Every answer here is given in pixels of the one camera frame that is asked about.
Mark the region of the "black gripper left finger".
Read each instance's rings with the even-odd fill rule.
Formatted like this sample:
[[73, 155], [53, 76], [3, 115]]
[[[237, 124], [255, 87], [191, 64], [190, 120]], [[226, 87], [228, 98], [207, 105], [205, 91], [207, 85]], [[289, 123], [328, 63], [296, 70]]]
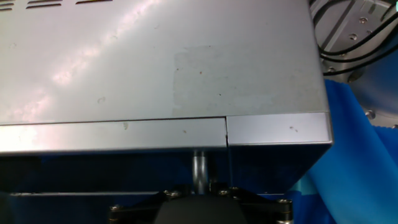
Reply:
[[190, 184], [177, 184], [171, 189], [157, 192], [155, 195], [130, 207], [113, 205], [109, 209], [109, 224], [151, 224], [165, 202], [191, 196]]

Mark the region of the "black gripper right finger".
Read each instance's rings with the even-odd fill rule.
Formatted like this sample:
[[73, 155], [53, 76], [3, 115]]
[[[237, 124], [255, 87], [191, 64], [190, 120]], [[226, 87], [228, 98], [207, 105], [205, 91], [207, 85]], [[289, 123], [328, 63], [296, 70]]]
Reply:
[[292, 200], [264, 198], [239, 187], [229, 187], [225, 182], [211, 183], [209, 191], [212, 195], [237, 202], [248, 223], [294, 223]]

